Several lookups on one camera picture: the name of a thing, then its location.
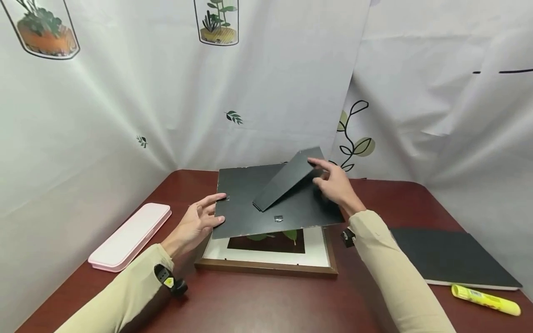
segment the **hand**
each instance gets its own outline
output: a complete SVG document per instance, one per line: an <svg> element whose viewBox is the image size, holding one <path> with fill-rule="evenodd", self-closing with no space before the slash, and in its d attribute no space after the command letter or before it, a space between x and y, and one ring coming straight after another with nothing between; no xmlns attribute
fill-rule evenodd
<svg viewBox="0 0 533 333"><path fill-rule="evenodd" d="M313 179L313 183L329 200L341 206L350 216L366 210L340 166L318 158L308 158L308 161L325 170L320 178Z"/></svg>
<svg viewBox="0 0 533 333"><path fill-rule="evenodd" d="M225 196L226 193L213 194L189 206L180 224L161 242L171 258L196 248L213 227L224 222L224 216L215 217L214 213L216 201Z"/></svg>

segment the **beige sleeve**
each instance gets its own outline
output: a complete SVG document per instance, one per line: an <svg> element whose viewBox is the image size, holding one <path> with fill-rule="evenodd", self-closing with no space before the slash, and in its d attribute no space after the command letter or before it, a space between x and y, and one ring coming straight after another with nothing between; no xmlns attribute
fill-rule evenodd
<svg viewBox="0 0 533 333"><path fill-rule="evenodd" d="M455 332L439 301L375 212L350 217L355 245L401 333Z"/></svg>
<svg viewBox="0 0 533 333"><path fill-rule="evenodd" d="M147 248L98 295L70 317L56 333L117 333L154 297L161 283L154 266L174 263L160 244Z"/></svg>

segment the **terrarium illustration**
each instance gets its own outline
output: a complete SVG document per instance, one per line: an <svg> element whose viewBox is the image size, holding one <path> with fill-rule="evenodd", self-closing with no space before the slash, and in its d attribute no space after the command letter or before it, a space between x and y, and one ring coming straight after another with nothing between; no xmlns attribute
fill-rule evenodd
<svg viewBox="0 0 533 333"><path fill-rule="evenodd" d="M64 0L0 0L22 47L48 59L71 59L79 44Z"/></svg>
<svg viewBox="0 0 533 333"><path fill-rule="evenodd" d="M195 10L202 43L229 46L239 42L238 0L195 0Z"/></svg>

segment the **picture frame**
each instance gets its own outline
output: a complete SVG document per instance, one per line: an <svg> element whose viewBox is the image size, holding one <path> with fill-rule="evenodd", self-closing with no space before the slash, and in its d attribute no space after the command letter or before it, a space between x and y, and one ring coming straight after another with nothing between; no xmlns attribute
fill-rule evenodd
<svg viewBox="0 0 533 333"><path fill-rule="evenodd" d="M325 227L303 231L304 254L228 249L229 238L211 238L195 267L199 270L335 279L338 271L330 232Z"/></svg>

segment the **wooden picture frame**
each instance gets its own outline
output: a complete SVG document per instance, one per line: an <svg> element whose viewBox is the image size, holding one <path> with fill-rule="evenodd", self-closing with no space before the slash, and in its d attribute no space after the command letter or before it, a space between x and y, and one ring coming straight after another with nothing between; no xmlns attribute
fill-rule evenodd
<svg viewBox="0 0 533 333"><path fill-rule="evenodd" d="M209 242L207 243L205 249L202 251L201 258L196 260L195 267L196 269L199 269L199 270L335 279L338 275L338 271L337 271L337 264L335 262L333 246L332 246L332 242L330 238L330 232L328 231L327 228L321 228L321 227L316 227L316 228L322 231L322 238L324 240L324 250L326 252L327 260L329 262L328 267L205 258L204 256L206 255L207 248L209 247Z"/></svg>

